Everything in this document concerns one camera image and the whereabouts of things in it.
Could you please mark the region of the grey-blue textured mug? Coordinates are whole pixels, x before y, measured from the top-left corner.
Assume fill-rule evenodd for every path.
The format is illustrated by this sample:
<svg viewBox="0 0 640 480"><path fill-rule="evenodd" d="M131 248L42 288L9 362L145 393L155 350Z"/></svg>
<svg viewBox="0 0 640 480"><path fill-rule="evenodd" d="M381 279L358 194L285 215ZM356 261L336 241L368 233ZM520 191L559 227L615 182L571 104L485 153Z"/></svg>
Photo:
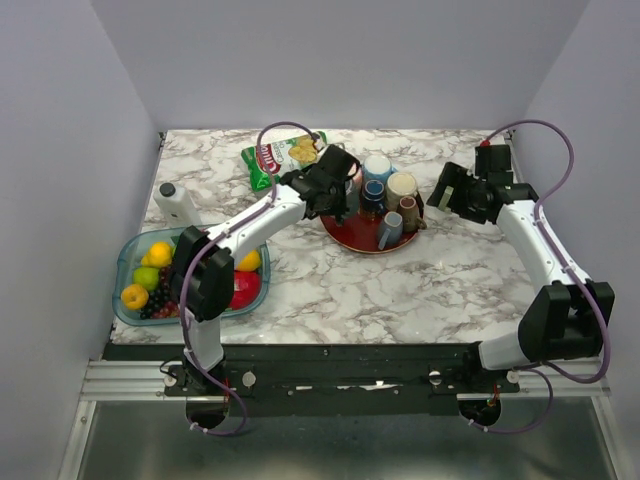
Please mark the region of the grey-blue textured mug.
<svg viewBox="0 0 640 480"><path fill-rule="evenodd" d="M403 234L403 218L397 212L387 212L376 232L376 247L382 251L395 247Z"/></svg>

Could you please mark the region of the light green mug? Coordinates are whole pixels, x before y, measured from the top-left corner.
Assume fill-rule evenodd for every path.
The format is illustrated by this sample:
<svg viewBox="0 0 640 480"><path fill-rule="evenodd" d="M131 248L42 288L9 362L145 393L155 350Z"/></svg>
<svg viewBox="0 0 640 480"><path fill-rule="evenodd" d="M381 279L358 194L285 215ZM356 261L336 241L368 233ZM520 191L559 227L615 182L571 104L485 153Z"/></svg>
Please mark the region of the light green mug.
<svg viewBox="0 0 640 480"><path fill-rule="evenodd" d="M442 212L447 212L450 210L449 201L454 193L454 188L452 186L446 186L440 196L440 200L438 202L437 208Z"/></svg>

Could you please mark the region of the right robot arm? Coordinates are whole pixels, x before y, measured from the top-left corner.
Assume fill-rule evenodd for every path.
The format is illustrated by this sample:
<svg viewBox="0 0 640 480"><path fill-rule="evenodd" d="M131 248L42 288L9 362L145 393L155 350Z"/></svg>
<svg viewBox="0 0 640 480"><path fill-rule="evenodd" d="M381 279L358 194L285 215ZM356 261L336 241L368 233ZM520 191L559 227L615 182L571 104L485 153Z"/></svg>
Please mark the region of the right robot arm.
<svg viewBox="0 0 640 480"><path fill-rule="evenodd" d="M427 200L462 219L496 225L536 292L514 332L478 343L473 359L461 365L461 382L471 391L493 384L496 370L595 358L605 345L614 291L593 281L570 257L538 200L530 184L515 181L506 145L476 147L473 169L446 163Z"/></svg>

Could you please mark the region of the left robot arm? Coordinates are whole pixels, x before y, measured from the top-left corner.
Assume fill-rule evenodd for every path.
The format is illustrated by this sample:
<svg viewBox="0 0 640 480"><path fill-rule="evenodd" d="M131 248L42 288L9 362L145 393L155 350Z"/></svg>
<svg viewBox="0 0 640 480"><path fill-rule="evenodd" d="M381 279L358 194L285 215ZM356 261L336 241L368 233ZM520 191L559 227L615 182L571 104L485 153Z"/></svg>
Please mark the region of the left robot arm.
<svg viewBox="0 0 640 480"><path fill-rule="evenodd" d="M201 395L223 386L220 317L234 295L234 271L254 248L303 219L346 214L346 184L361 164L330 145L320 159L283 175L271 193L235 217L206 231L186 228L169 275L179 305L187 382Z"/></svg>

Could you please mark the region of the pink mug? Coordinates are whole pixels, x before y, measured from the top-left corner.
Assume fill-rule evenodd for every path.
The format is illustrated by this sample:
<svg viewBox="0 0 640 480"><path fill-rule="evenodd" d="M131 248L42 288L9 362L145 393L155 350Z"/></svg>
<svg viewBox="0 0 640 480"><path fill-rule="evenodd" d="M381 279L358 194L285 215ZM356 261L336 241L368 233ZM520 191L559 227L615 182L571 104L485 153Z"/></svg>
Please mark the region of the pink mug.
<svg viewBox="0 0 640 480"><path fill-rule="evenodd" d="M349 195L359 193L362 185L362 170L358 165L353 165L348 173L346 191Z"/></svg>

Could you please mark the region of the dark blue glazed mug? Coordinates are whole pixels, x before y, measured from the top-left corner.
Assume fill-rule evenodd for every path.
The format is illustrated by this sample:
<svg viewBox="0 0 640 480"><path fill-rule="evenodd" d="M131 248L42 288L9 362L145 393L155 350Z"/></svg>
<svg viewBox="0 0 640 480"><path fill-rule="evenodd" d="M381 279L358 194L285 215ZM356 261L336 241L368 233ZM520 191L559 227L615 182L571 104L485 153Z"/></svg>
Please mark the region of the dark blue glazed mug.
<svg viewBox="0 0 640 480"><path fill-rule="evenodd" d="M361 210L368 215L382 215L384 205L385 186L379 180L368 180L361 190Z"/></svg>

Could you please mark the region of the light blue mug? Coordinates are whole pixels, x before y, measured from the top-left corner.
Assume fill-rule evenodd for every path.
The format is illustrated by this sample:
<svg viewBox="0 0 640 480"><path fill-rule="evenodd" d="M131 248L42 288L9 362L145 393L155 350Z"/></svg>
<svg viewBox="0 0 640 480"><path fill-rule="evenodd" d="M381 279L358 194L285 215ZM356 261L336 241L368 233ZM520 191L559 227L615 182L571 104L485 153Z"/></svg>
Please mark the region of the light blue mug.
<svg viewBox="0 0 640 480"><path fill-rule="evenodd" d="M397 172L397 168L393 166L391 161L383 155L369 155L361 163L362 167L362 186L368 181L379 181L383 186L387 185L389 177Z"/></svg>

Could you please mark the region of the brown striped stoneware mug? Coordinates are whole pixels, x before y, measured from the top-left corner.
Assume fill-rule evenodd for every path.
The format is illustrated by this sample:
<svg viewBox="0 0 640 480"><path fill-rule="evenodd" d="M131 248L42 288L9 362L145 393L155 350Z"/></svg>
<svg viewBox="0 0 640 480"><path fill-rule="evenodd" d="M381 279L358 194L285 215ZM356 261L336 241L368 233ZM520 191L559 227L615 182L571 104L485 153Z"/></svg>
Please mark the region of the brown striped stoneware mug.
<svg viewBox="0 0 640 480"><path fill-rule="evenodd" d="M404 233L414 233L427 227L420 214L417 201L413 196L402 197L399 201L397 212L402 217Z"/></svg>

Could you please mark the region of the green chips bag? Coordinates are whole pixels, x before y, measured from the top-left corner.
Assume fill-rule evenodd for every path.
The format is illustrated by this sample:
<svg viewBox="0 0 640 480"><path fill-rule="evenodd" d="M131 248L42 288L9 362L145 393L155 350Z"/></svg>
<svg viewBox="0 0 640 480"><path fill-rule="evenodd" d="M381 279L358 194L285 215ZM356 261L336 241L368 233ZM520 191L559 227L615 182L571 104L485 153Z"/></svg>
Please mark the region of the green chips bag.
<svg viewBox="0 0 640 480"><path fill-rule="evenodd" d="M319 151L326 143L326 134L314 131L312 135L262 143L260 148L245 148L241 152L241 158L247 167L251 190L256 194L266 193L271 188L269 174L278 182L284 174L316 163Z"/></svg>

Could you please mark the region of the round red lacquer tray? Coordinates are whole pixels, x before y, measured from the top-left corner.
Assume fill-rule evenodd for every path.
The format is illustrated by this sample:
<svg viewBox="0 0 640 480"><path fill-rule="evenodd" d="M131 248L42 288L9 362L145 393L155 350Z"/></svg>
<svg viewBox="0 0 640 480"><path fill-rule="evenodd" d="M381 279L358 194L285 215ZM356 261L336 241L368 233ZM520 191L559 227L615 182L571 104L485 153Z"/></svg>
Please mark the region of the round red lacquer tray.
<svg viewBox="0 0 640 480"><path fill-rule="evenodd" d="M390 211L385 206L385 211L382 215L364 214L361 210L361 190L359 193L351 195L347 193L348 212L346 219L341 224L336 222L333 217L320 217L324 229L338 244L357 253L382 254L405 247L418 235L420 230L414 233L403 232L400 241L395 247L382 251L378 250L376 247L376 232L381 220Z"/></svg>

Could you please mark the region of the yellow lemon toy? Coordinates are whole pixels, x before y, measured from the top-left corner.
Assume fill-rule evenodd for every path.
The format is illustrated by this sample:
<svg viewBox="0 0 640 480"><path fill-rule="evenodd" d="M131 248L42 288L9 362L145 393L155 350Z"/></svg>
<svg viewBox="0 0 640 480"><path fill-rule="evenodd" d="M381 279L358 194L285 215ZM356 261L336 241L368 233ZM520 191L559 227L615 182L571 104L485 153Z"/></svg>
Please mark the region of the yellow lemon toy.
<svg viewBox="0 0 640 480"><path fill-rule="evenodd" d="M167 242L156 242L141 259L142 267L161 269L171 264L173 259L173 247Z"/></svg>
<svg viewBox="0 0 640 480"><path fill-rule="evenodd" d="M262 258L257 250L250 251L236 266L239 272L254 272L262 266Z"/></svg>

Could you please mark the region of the red dragon fruit toy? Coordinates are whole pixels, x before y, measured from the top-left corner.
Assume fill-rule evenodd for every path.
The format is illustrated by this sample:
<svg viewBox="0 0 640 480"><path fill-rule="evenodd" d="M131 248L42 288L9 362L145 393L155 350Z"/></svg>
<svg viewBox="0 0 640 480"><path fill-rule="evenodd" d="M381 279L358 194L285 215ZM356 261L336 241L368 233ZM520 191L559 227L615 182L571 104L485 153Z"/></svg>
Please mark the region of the red dragon fruit toy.
<svg viewBox="0 0 640 480"><path fill-rule="evenodd" d="M229 305L231 310L248 307L259 295L262 286L261 276L255 272L234 272L234 294Z"/></svg>

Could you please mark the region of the white bottle black cap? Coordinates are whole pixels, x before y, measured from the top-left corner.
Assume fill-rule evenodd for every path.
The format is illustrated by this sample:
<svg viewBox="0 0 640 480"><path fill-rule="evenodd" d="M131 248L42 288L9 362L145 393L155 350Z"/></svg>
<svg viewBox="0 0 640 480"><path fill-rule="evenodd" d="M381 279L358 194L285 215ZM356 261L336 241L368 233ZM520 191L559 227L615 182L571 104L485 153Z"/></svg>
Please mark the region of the white bottle black cap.
<svg viewBox="0 0 640 480"><path fill-rule="evenodd" d="M201 225L201 218L189 191L171 182L162 183L153 193L153 199L171 228Z"/></svg>

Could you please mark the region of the green lime toy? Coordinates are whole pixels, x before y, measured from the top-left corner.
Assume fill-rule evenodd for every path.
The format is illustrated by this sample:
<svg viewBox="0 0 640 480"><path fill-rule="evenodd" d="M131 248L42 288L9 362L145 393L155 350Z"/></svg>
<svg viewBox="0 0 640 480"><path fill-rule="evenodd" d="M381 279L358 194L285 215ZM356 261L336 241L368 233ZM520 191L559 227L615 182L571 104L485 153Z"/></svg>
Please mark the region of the green lime toy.
<svg viewBox="0 0 640 480"><path fill-rule="evenodd" d="M154 267L138 267L133 271L133 282L147 291L153 291L160 283L159 270Z"/></svg>

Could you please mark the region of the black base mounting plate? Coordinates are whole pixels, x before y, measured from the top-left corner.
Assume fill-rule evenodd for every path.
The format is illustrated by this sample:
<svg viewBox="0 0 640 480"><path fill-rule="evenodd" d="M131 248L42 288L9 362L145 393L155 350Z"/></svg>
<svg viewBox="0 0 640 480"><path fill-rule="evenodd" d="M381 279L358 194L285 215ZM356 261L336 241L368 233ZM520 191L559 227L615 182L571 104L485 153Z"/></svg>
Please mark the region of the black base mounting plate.
<svg viewBox="0 0 640 480"><path fill-rule="evenodd" d="M182 401L188 419L463 414L493 424L519 396L574 396L584 390L554 371L481 369L465 344L227 345L212 384L178 345L117 345L103 352L127 379L159 383L142 396Z"/></svg>

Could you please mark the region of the dark grape bunch toy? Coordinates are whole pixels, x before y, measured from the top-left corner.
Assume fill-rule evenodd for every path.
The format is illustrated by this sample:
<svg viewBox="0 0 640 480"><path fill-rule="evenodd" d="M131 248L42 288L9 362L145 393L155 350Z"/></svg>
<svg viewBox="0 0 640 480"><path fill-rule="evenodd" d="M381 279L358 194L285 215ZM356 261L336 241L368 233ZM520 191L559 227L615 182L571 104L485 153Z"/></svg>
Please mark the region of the dark grape bunch toy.
<svg viewBox="0 0 640 480"><path fill-rule="evenodd" d="M149 292L149 301L140 310L140 318L143 320L168 319L179 315L178 305L174 301L168 281L169 268L159 270L160 283L158 287Z"/></svg>

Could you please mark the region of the clear blue fruit container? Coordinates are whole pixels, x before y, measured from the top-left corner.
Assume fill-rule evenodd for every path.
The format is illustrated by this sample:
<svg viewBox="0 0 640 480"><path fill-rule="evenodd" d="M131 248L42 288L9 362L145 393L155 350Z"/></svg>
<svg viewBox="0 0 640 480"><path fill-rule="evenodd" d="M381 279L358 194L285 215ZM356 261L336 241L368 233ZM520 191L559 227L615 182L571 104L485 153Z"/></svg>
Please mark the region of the clear blue fruit container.
<svg viewBox="0 0 640 480"><path fill-rule="evenodd" d="M184 227L153 230L141 233L129 240L121 249L117 259L117 275L112 294L114 314L130 326L164 326L178 325L179 318L143 320L138 311L128 310L122 303L120 296L124 288L133 282L133 271L140 266L140 261L148 249L156 242L165 241L175 247ZM267 296L271 279L270 252L265 243L256 249L262 258L262 266L254 271L261 276L262 286L258 297L246 308L231 310L228 308L223 318L233 318L247 315L254 311Z"/></svg>

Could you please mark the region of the yellow orange pepper toy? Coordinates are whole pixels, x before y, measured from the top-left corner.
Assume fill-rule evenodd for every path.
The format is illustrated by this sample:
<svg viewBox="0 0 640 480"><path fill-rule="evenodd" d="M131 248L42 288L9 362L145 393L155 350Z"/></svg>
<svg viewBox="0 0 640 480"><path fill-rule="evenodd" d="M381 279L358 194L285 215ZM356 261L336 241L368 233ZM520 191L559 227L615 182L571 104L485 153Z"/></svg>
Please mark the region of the yellow orange pepper toy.
<svg viewBox="0 0 640 480"><path fill-rule="evenodd" d="M149 292L142 285L134 283L123 289L120 299L128 310L137 311L148 303Z"/></svg>

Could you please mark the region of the aluminium frame rail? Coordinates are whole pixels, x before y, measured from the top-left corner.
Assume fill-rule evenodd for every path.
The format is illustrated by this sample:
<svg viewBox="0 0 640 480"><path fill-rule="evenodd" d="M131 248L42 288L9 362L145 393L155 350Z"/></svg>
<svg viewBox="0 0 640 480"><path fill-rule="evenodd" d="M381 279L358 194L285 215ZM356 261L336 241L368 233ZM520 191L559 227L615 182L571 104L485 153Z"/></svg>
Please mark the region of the aluminium frame rail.
<svg viewBox="0 0 640 480"><path fill-rule="evenodd" d="M178 393L169 395L166 390L172 379L159 370L158 361L91 361L86 368L81 388L80 399L83 401L194 401L220 403L225 399L220 395L191 394L181 387ZM608 397L611 395L609 382L603 379L597 383L579 384L561 374L544 367L543 377L531 372L516 375L519 390L509 393L506 387L500 387L499 397L508 398L544 398L547 396L547 383L552 384L554 397ZM296 382L291 387L284 387L286 397L298 393L352 393L374 392L400 395L407 390L402 383L385 380L369 381L362 385L340 385L336 387L317 387Z"/></svg>

